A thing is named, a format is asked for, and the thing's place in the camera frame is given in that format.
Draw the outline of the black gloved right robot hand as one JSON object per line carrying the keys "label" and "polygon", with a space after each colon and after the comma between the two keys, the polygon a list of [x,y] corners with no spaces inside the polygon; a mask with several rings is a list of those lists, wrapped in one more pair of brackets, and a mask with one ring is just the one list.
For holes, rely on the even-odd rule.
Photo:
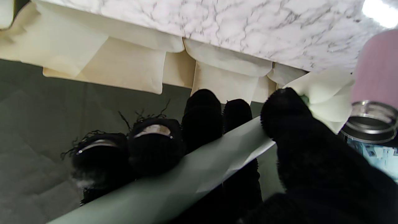
{"label": "black gloved right robot hand", "polygon": [[[139,117],[128,134],[87,133],[61,153],[72,158],[81,206],[142,177],[174,168],[183,156],[252,120],[242,99],[221,107],[208,89],[187,100],[182,123]],[[261,126],[277,145],[284,193],[261,198],[254,159],[171,224],[396,224],[397,184],[315,119],[290,87],[264,103]]]}

